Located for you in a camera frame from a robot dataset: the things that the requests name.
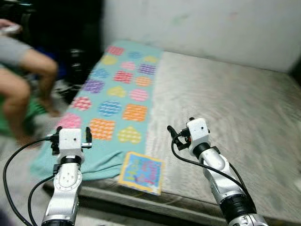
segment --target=bare foot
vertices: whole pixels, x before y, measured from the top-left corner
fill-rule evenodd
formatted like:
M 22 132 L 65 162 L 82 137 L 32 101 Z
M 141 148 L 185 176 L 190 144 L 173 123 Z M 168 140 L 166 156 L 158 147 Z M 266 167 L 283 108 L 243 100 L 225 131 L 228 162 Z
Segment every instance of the bare foot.
M 61 115 L 59 111 L 54 109 L 50 99 L 39 99 L 39 104 L 45 108 L 51 117 L 59 117 Z

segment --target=teal blanket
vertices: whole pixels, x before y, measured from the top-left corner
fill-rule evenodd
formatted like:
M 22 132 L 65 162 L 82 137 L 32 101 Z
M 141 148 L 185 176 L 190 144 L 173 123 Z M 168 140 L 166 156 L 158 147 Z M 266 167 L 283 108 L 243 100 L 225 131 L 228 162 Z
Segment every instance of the teal blanket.
M 81 168 L 84 180 L 112 178 L 120 173 L 127 152 L 144 153 L 161 54 L 160 49 L 131 41 L 113 43 L 58 123 L 63 128 L 81 128 L 83 137 L 85 128 L 91 128 L 93 147 L 84 149 Z M 56 163 L 50 146 L 44 143 L 31 166 L 40 178 L 51 175 Z

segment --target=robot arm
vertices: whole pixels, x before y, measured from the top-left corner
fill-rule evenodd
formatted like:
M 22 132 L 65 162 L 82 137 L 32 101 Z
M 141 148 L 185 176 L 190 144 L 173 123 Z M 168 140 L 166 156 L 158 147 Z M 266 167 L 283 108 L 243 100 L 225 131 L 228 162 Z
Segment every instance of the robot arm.
M 79 205 L 78 193 L 82 182 L 80 165 L 85 157 L 82 148 L 92 147 L 87 129 L 87 143 L 81 143 L 80 129 L 59 129 L 52 148 L 60 164 L 54 178 L 54 193 L 43 218 L 42 226 L 73 226 Z
M 229 226 L 268 226 L 264 218 L 256 214 L 253 201 L 250 200 L 249 194 L 246 194 L 246 190 L 244 191 L 242 186 L 219 173 L 235 179 L 230 171 L 228 160 L 220 154 L 217 147 L 210 146 L 209 129 L 204 119 L 191 118 L 187 123 L 187 128 L 183 129 L 180 134 L 177 134 L 171 126 L 167 129 L 179 150 L 187 147 L 190 154 L 198 158 L 200 162 L 198 165 L 217 170 L 216 172 L 204 168 L 204 175 L 210 183 L 212 194 Z M 176 136 L 185 137 L 187 143 L 182 144 L 175 138 Z

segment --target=heart pattern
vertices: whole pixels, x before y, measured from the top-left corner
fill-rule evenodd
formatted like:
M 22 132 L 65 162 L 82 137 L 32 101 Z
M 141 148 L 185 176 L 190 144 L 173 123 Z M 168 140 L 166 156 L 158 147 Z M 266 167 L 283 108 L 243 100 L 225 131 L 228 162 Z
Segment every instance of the heart pattern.
M 150 64 L 140 64 L 138 72 L 148 75 L 153 75 L 156 71 L 156 67 Z
M 105 101 L 99 105 L 99 113 L 102 116 L 112 116 L 121 111 L 121 104 L 117 101 Z
M 143 89 L 134 89 L 130 92 L 130 97 L 136 101 L 145 101 L 147 100 L 148 94 Z
M 138 144 L 141 141 L 141 134 L 132 126 L 122 129 L 118 132 L 118 140 L 121 143 L 130 142 Z
M 117 58 L 114 56 L 105 55 L 102 57 L 100 62 L 103 63 L 104 65 L 114 65 L 117 63 Z
M 77 108 L 80 111 L 86 111 L 91 107 L 91 101 L 88 97 L 77 97 L 71 103 L 71 107 Z
M 135 70 L 135 64 L 134 64 L 134 62 L 123 62 L 122 64 L 121 64 L 121 67 L 122 68 L 124 68 L 124 69 L 128 69 L 128 70 Z
M 125 71 L 117 71 L 115 74 L 114 80 L 120 81 L 124 83 L 130 83 L 133 77 L 133 73 L 125 72 Z
M 142 57 L 142 54 L 140 52 L 133 51 L 128 53 L 128 57 L 131 59 L 139 59 Z
M 115 128 L 115 121 L 105 119 L 92 119 L 90 129 L 92 138 L 100 140 L 111 140 Z
M 146 113 L 146 106 L 128 104 L 123 113 L 122 119 L 131 121 L 144 121 Z
M 104 68 L 98 68 L 98 69 L 94 69 L 91 72 L 91 77 L 93 78 L 101 78 L 101 79 L 105 79 L 109 76 L 110 74 L 104 69 Z
M 158 61 L 158 59 L 154 56 L 146 56 L 144 58 L 145 62 L 150 62 L 150 63 L 156 63 Z
M 109 96 L 125 97 L 127 92 L 121 86 L 115 86 L 107 91 Z
M 151 79 L 148 77 L 140 76 L 136 78 L 137 86 L 144 86 L 147 87 L 151 84 Z
M 91 93 L 99 93 L 100 91 L 102 91 L 103 87 L 104 87 L 103 81 L 89 79 L 83 85 L 83 90 L 89 91 Z
M 63 127 L 64 129 L 74 129 L 74 128 L 80 128 L 80 117 L 76 114 L 67 112 L 63 118 L 58 122 L 56 125 L 56 128 L 58 126 Z
M 117 55 L 117 56 L 122 55 L 123 51 L 124 51 L 124 48 L 117 47 L 117 46 L 109 46 L 107 49 L 108 53 L 111 53 L 111 54 Z

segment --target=black cable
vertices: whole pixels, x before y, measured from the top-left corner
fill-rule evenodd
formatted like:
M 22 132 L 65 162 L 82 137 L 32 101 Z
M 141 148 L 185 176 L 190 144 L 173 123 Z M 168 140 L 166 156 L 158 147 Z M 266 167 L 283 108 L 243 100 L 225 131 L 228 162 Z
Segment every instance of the black cable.
M 188 162 L 188 163 L 191 163 L 191 164 L 194 164 L 194 165 L 197 165 L 197 166 L 206 168 L 206 169 L 208 169 L 208 170 L 212 170 L 213 172 L 216 172 L 216 173 L 218 173 L 218 174 L 220 174 L 220 175 L 226 177 L 227 179 L 233 181 L 235 184 L 237 184 L 237 185 L 245 192 L 246 196 L 249 198 L 251 204 L 253 205 L 254 210 L 256 210 L 256 207 L 255 207 L 255 204 L 254 204 L 254 202 L 253 202 L 253 199 L 251 198 L 251 196 L 250 196 L 250 194 L 249 194 L 249 192 L 248 192 L 246 186 L 243 186 L 243 185 L 242 185 L 241 183 L 239 183 L 237 180 L 235 180 L 234 178 L 230 177 L 229 175 L 227 175 L 227 174 L 225 174 L 225 173 L 219 171 L 218 169 L 215 169 L 215 168 L 212 168 L 212 167 L 210 167 L 210 166 L 206 166 L 206 165 L 204 165 L 204 164 L 201 164 L 201 163 L 199 163 L 199 162 L 191 161 L 191 160 L 189 160 L 189 159 L 185 159 L 185 158 L 179 156 L 179 155 L 174 151 L 174 141 L 175 141 L 178 137 L 180 137 L 180 136 L 181 136 L 180 134 L 177 134 L 177 135 L 173 138 L 173 141 L 171 142 L 171 150 L 172 150 L 173 154 L 175 155 L 175 157 L 177 157 L 178 159 L 180 159 L 180 160 L 182 160 L 182 161 L 185 161 L 185 162 Z
M 9 189 L 8 189 L 8 184 L 7 184 L 7 179 L 6 179 L 6 172 L 7 172 L 7 169 L 8 169 L 8 166 L 10 164 L 10 162 L 13 160 L 13 158 L 20 152 L 22 151 L 23 149 L 33 145 L 33 144 L 36 144 L 38 142 L 41 142 L 41 141 L 44 141 L 44 140 L 49 140 L 48 137 L 46 138 L 42 138 L 42 139 L 39 139 L 39 140 L 36 140 L 36 141 L 33 141 L 31 143 L 28 143 L 26 145 L 24 145 L 23 147 L 20 147 L 18 150 L 15 151 L 15 153 L 13 153 L 11 155 L 11 157 L 8 159 L 8 161 L 6 162 L 5 166 L 4 166 L 4 169 L 3 169 L 3 185 L 4 185 L 4 190 L 5 190 L 5 194 L 8 198 L 8 202 L 13 210 L 13 212 L 17 215 L 17 217 L 27 226 L 32 226 L 30 222 L 28 222 L 21 214 L 20 212 L 17 210 L 16 206 L 14 205 L 14 202 L 10 196 L 10 193 L 9 193 Z
M 37 183 L 33 188 L 32 190 L 30 191 L 29 193 L 29 196 L 28 196 L 28 202 L 27 202 L 27 209 L 28 209 L 28 214 L 29 214 L 29 218 L 30 218 L 30 221 L 32 222 L 33 226 L 38 226 L 37 223 L 34 221 L 34 218 L 33 218 L 33 215 L 32 215 L 32 195 L 34 193 L 34 191 L 37 189 L 38 186 L 40 186 L 41 184 L 45 183 L 46 181 L 48 180 L 51 180 L 52 178 L 55 177 L 55 174 L 54 175 L 51 175 L 50 177 L 40 181 L 39 183 Z
M 238 171 L 236 170 L 236 168 L 229 162 L 230 167 L 233 169 L 234 173 L 236 174 L 236 176 L 238 177 L 241 185 L 246 189 L 246 186 L 244 184 L 244 181 L 242 180 L 240 174 L 238 173 Z

